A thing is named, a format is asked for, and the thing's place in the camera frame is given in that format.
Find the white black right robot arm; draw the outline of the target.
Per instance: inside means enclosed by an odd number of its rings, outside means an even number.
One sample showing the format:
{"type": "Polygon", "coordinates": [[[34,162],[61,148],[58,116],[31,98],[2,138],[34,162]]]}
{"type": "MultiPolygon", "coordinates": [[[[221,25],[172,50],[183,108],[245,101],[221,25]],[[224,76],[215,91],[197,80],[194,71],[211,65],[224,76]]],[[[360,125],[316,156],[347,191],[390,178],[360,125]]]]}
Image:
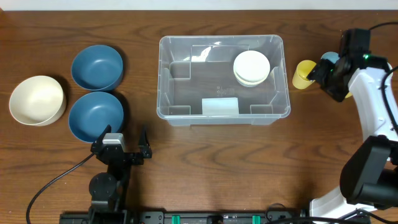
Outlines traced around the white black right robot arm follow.
{"type": "Polygon", "coordinates": [[[348,29],[339,59],[321,59],[307,75],[335,101],[351,93],[359,114],[363,143],[341,171],[337,188],[310,202],[314,223],[351,223],[359,214],[397,206],[397,103],[391,78],[394,69],[372,55],[369,29],[348,29]]]}

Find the white small bowl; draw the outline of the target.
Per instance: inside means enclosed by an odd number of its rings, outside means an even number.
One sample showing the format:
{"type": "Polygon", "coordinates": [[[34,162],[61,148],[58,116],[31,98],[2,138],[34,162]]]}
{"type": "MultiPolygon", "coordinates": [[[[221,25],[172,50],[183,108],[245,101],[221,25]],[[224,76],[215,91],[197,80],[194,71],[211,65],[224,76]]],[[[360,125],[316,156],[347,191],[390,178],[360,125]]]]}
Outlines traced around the white small bowl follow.
{"type": "Polygon", "coordinates": [[[234,60],[234,76],[238,75],[247,82],[257,82],[269,75],[271,65],[268,58],[255,50],[240,53],[234,60]]]}

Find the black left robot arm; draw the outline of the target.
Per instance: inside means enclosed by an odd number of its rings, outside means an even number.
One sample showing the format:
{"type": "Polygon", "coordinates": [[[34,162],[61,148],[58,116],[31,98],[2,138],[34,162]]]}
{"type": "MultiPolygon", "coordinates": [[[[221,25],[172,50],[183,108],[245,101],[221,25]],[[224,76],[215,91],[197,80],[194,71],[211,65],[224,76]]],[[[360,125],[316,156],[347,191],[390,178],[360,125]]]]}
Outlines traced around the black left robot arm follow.
{"type": "Polygon", "coordinates": [[[138,152],[127,152],[123,134],[112,133],[110,125],[92,143],[90,151],[108,168],[90,180],[89,224],[137,223],[136,212],[127,210],[125,201],[131,167],[143,165],[152,157],[146,128],[141,131],[138,148],[138,152]]]}

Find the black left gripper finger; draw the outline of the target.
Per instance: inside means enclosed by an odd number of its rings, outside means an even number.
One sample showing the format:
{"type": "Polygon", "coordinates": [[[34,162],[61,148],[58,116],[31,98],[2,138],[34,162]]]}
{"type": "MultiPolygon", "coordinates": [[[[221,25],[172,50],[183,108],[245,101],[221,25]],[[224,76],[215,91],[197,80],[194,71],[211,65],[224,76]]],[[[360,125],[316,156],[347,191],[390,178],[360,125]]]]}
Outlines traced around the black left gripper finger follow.
{"type": "Polygon", "coordinates": [[[103,148],[103,139],[106,134],[111,132],[111,125],[107,125],[100,136],[91,144],[91,152],[101,152],[103,148]]]}
{"type": "Polygon", "coordinates": [[[150,144],[149,144],[149,141],[147,138],[147,129],[145,126],[141,130],[138,147],[139,147],[140,153],[142,154],[143,158],[151,158],[152,157],[152,149],[150,147],[150,144]]]}

